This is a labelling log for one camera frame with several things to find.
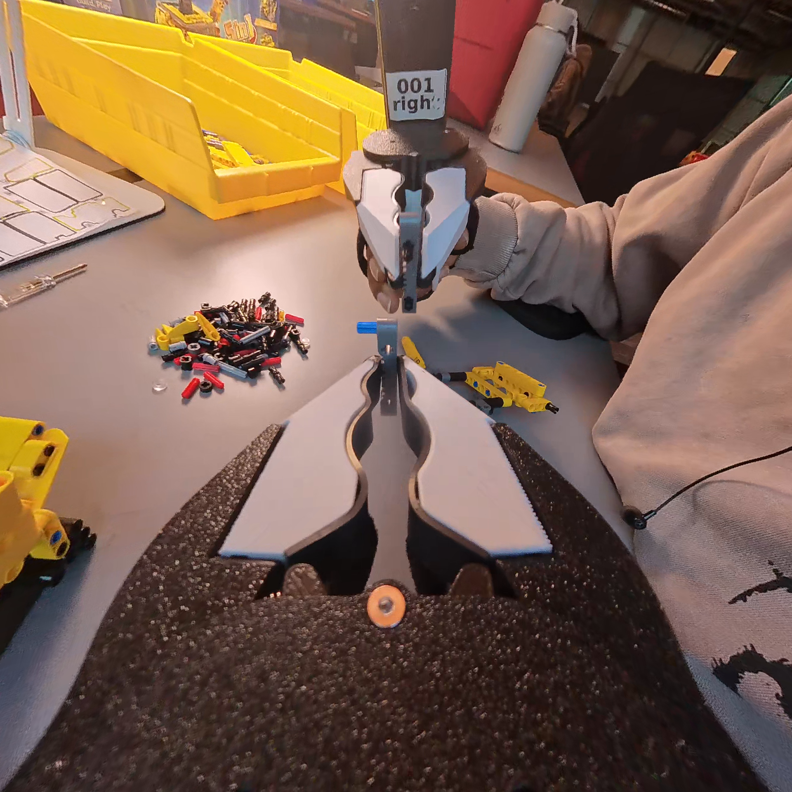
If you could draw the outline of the sticker sheet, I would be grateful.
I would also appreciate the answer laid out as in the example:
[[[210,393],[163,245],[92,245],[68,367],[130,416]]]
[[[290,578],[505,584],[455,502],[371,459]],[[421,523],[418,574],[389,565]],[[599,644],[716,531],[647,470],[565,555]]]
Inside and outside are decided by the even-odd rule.
[[[157,195],[2,135],[1,266],[160,213]]]

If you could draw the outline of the person's right hand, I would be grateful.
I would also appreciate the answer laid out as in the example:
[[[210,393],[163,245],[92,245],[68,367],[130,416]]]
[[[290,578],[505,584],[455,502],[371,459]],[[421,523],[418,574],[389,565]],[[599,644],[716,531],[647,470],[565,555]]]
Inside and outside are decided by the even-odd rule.
[[[387,271],[367,246],[363,247],[363,252],[366,258],[366,274],[371,294],[387,314],[396,313],[401,305],[403,288],[394,285]]]

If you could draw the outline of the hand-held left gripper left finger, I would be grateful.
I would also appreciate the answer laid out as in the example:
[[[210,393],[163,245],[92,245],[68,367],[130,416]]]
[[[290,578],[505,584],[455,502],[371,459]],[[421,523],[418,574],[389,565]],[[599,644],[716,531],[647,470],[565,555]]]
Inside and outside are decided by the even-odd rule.
[[[285,422],[219,545],[225,559],[313,567],[324,585],[365,585],[378,545],[361,459],[373,441],[372,356]]]

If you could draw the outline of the person's beige sweatshirt torso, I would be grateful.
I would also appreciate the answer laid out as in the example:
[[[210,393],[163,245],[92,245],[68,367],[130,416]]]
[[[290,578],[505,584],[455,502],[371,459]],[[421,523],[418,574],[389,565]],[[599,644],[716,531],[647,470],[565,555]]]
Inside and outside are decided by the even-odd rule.
[[[790,790],[790,99],[608,211],[615,319],[642,328],[595,441],[659,510],[637,560],[758,777]]]

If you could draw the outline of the yellow beam assembly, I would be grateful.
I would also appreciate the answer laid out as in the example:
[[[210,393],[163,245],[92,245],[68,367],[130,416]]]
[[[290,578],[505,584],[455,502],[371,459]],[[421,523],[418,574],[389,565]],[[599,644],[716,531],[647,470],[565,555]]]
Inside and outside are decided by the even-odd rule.
[[[529,413],[559,413],[559,408],[546,398],[544,383],[501,361],[491,367],[434,372],[433,376],[447,384],[464,382],[477,394],[470,402],[490,416],[495,410],[512,406]]]

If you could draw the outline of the brown bag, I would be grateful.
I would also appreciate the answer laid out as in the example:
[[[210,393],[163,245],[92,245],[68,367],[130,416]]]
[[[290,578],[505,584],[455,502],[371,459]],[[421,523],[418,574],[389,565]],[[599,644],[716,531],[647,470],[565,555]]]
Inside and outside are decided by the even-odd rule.
[[[587,44],[577,45],[575,54],[566,56],[537,115],[542,132],[559,140],[566,137],[569,117],[577,104],[578,93],[591,60],[592,49]]]

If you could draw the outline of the pile of small building pieces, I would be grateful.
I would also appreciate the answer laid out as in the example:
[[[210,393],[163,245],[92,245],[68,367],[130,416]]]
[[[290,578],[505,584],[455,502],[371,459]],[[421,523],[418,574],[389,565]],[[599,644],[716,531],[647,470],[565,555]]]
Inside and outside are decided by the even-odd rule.
[[[287,311],[272,292],[227,302],[202,302],[195,310],[160,323],[146,351],[182,382],[179,399],[209,398],[225,391],[226,381],[258,384],[270,378],[286,385],[283,357],[295,351],[305,360],[311,342],[305,319]]]

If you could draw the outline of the yellow storage bin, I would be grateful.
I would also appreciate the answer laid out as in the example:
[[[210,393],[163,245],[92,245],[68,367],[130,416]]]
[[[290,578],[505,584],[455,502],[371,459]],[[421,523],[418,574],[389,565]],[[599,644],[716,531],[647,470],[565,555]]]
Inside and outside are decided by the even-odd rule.
[[[46,117],[210,219],[343,193],[336,158],[269,124],[262,97],[195,56],[175,28],[53,2],[21,2],[28,80]],[[215,170],[201,130],[260,164]]]
[[[186,34],[195,56],[206,56],[223,76],[262,97],[249,113],[336,158],[342,170],[372,132],[385,127],[384,100],[373,89],[288,51]]]

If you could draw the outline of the grey beam piece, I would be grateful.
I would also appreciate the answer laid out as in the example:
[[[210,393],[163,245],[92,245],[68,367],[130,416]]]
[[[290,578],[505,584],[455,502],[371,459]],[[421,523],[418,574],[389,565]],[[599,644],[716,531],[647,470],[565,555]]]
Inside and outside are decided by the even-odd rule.
[[[416,212],[399,215],[399,263],[401,268],[401,310],[414,313],[417,309],[417,279],[421,261],[421,206]]]

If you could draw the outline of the person's right forearm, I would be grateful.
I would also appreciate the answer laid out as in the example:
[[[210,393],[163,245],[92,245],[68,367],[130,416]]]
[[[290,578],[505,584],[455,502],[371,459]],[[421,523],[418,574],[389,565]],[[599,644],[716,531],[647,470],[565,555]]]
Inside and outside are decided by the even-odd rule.
[[[645,329],[657,297],[628,281],[639,271],[628,272],[627,258],[617,251],[622,203],[565,208],[512,193],[481,197],[473,246],[450,274],[500,301],[581,313],[609,341],[631,337]]]

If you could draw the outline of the adjacent grey table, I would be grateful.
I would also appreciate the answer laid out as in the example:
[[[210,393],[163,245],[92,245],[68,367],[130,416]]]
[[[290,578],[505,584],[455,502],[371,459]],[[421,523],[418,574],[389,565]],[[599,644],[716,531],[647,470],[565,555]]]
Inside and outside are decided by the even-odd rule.
[[[486,161],[490,191],[515,193],[529,201],[552,201],[563,207],[584,203],[559,141],[536,124],[518,153],[492,144],[486,133],[459,121],[450,120],[448,125],[465,134]]]

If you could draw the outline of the grey connector with blue pin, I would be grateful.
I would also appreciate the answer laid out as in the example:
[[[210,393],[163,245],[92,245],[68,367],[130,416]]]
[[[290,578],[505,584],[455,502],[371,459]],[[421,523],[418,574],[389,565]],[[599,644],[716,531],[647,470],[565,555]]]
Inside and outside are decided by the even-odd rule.
[[[380,371],[380,411],[385,417],[398,412],[398,322],[377,319],[374,322],[357,322],[360,335],[375,335]]]

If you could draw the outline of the black wrist rest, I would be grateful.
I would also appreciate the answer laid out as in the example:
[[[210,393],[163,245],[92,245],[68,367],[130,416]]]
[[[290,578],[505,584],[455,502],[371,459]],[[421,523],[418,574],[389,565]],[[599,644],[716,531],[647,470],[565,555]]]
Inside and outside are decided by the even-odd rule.
[[[587,335],[604,339],[579,311],[563,311],[549,303],[534,304],[522,300],[496,300],[499,306],[521,326],[540,337],[554,341],[568,341]]]

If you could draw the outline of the red bag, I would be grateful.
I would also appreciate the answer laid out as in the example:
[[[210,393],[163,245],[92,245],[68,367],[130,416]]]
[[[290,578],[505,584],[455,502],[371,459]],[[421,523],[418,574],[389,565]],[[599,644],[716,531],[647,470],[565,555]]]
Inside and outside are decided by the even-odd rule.
[[[457,1],[447,111],[484,130],[543,1]]]

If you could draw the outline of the heap of yellow building pieces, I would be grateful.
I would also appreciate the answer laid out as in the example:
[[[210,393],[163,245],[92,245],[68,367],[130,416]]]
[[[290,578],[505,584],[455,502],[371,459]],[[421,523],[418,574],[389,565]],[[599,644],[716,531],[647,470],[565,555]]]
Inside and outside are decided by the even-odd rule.
[[[232,170],[260,164],[241,144],[205,129],[201,132],[215,170]]]

